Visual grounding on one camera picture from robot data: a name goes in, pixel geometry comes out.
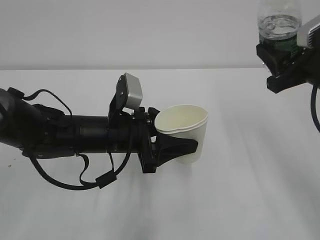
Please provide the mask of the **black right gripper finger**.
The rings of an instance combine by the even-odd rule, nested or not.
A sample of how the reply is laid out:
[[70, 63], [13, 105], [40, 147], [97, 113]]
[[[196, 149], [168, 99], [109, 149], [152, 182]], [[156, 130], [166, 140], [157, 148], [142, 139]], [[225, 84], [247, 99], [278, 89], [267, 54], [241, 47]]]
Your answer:
[[266, 79], [266, 87], [275, 94], [313, 81], [313, 75], [297, 65], [291, 65], [280, 72], [271, 70], [269, 72], [270, 76]]
[[266, 65], [272, 75], [298, 75], [300, 70], [296, 63], [300, 56], [300, 47], [294, 44], [288, 49], [275, 49], [273, 46], [259, 43], [256, 55]]

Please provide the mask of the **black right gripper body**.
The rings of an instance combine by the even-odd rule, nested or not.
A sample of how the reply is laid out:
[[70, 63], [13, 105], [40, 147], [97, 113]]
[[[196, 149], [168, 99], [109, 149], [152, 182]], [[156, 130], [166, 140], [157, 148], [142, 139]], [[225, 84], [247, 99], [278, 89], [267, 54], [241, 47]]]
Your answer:
[[293, 86], [305, 83], [320, 85], [320, 51], [302, 47], [295, 57], [293, 66]]

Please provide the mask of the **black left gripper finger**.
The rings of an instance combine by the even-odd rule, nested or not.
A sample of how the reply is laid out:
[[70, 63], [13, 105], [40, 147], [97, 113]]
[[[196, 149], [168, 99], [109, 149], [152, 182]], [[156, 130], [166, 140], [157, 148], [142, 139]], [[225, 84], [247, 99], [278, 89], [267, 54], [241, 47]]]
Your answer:
[[151, 123], [155, 122], [155, 119], [160, 111], [154, 107], [149, 107], [147, 111], [148, 119]]
[[163, 164], [196, 152], [198, 142], [189, 138], [178, 138], [167, 134], [158, 133], [156, 136], [157, 167]]

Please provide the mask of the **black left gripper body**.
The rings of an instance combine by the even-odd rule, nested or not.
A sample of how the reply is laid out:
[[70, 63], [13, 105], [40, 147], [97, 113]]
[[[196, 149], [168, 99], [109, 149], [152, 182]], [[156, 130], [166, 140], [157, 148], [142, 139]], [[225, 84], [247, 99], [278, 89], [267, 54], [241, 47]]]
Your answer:
[[157, 135], [155, 122], [148, 119], [148, 111], [139, 107], [133, 113], [120, 111], [108, 117], [109, 153], [125, 153], [121, 165], [115, 170], [119, 174], [129, 161], [132, 153], [137, 153], [144, 174], [156, 172], [157, 160], [153, 149], [152, 137]]

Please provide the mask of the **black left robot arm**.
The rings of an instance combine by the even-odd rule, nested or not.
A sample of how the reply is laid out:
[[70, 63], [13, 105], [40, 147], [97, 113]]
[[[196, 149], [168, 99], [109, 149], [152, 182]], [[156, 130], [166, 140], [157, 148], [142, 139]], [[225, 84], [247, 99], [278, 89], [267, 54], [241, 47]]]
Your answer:
[[0, 105], [7, 116], [0, 118], [0, 141], [38, 159], [76, 154], [137, 153], [145, 174], [198, 148], [190, 137], [172, 137], [155, 128], [155, 108], [127, 113], [110, 105], [108, 116], [66, 115], [41, 104], [29, 104], [16, 89], [0, 91]]

